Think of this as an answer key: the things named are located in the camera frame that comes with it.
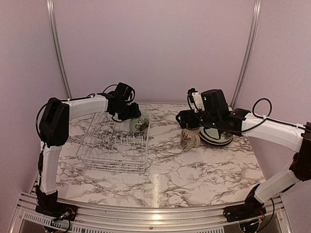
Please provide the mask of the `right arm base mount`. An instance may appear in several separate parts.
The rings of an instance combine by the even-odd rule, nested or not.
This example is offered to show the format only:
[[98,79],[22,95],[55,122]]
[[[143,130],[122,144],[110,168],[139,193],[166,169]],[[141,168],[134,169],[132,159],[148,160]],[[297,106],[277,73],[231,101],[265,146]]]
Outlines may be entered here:
[[265,219],[264,206],[254,207],[250,204],[227,206],[223,209],[223,216],[227,222],[238,222],[243,233],[256,233]]

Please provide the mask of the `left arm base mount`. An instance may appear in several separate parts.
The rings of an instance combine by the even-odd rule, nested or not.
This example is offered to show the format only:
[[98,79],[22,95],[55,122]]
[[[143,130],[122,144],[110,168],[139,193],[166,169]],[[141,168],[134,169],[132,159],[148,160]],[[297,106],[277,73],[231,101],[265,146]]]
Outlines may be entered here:
[[49,210],[37,204],[35,211],[52,218],[49,224],[44,226],[46,233],[68,233],[71,230],[71,223],[76,218],[78,207],[72,204],[56,202],[56,205],[51,206]]

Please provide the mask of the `green floral plate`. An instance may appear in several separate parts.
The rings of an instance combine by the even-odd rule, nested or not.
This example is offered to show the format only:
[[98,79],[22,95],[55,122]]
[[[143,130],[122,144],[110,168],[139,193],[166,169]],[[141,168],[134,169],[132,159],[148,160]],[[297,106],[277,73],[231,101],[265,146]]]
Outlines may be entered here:
[[204,127],[201,127],[200,128],[200,132],[199,133],[202,133],[202,134],[205,134],[209,137],[212,137],[212,138],[215,138],[215,139],[220,139],[221,135],[223,136],[229,136],[229,135],[232,135],[230,133],[219,133],[219,131],[217,129],[214,129],[214,128],[209,128],[209,129],[206,129]]

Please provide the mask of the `black striped plate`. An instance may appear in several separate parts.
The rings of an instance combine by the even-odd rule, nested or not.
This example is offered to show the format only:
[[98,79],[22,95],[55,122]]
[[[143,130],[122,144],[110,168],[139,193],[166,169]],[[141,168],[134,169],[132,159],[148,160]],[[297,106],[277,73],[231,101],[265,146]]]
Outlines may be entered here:
[[205,138],[203,138],[203,137],[201,137],[201,136],[199,136],[199,137],[200,137],[201,141],[202,141],[204,144],[209,145],[209,146],[214,146],[214,147],[224,147],[224,146],[229,145],[229,144],[233,141],[233,139],[231,139],[231,140],[228,141],[228,142],[224,142],[224,143],[215,143],[215,142],[212,142],[212,141],[208,141],[208,140],[206,140]]

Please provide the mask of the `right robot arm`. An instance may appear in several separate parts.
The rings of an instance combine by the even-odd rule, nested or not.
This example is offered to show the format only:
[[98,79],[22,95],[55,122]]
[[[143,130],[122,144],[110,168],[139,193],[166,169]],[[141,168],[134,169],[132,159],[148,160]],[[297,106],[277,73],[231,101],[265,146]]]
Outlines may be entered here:
[[287,168],[272,175],[251,189],[244,204],[226,207],[225,216],[252,217],[264,210],[264,204],[274,195],[285,192],[298,182],[311,179],[311,124],[284,122],[256,114],[255,109],[231,109],[223,91],[212,89],[187,92],[189,109],[180,111],[176,120],[181,127],[181,146],[193,148],[200,141],[213,146],[226,146],[233,137],[245,137],[251,143],[263,143],[273,151],[293,153]]

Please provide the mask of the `floral ceramic mug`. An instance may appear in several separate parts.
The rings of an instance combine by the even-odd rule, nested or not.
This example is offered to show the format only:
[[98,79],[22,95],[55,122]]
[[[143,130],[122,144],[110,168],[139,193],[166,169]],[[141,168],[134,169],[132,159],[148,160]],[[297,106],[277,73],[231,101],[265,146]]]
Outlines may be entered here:
[[182,129],[180,138],[180,147],[182,149],[187,150],[198,147],[201,144],[199,132],[200,128]]

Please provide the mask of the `white wire dish rack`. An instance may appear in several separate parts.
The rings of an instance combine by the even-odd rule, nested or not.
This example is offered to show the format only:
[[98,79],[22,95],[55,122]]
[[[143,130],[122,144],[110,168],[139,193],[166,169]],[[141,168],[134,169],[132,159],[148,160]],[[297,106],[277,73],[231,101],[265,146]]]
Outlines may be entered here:
[[144,173],[148,148],[152,107],[139,106],[141,115],[149,118],[149,127],[133,133],[129,121],[115,122],[107,113],[95,113],[77,150],[76,156],[85,167],[119,173]]

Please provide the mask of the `green floral bowl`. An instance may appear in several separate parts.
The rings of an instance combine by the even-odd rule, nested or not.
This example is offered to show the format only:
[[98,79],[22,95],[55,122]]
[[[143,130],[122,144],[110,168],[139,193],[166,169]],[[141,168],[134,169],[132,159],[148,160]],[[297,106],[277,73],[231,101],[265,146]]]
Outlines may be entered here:
[[147,116],[141,116],[129,121],[129,129],[133,133],[142,133],[147,131],[149,123],[150,121]]

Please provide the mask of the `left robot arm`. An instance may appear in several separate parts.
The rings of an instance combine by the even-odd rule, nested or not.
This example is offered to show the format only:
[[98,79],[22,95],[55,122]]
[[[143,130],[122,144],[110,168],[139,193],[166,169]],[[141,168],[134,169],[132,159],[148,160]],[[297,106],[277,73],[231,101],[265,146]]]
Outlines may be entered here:
[[134,88],[125,83],[118,83],[114,88],[110,92],[93,93],[81,98],[50,98],[40,108],[35,120],[36,132],[42,143],[37,165],[36,196],[39,209],[49,215],[57,216],[64,209],[58,202],[56,173],[60,151],[69,137],[69,122],[95,113],[117,116],[116,122],[141,116],[139,106],[134,102]]

